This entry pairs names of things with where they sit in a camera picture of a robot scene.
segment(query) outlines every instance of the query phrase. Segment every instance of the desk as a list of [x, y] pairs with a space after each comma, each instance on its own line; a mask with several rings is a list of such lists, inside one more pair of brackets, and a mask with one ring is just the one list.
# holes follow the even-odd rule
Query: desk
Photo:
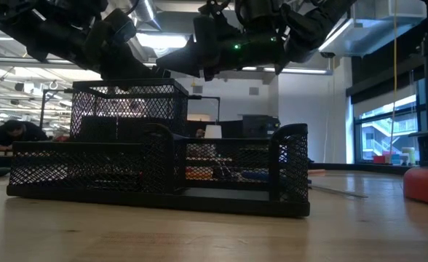
[[305, 219], [9, 198], [0, 178], [0, 262], [428, 261], [428, 205], [402, 177], [328, 171]]

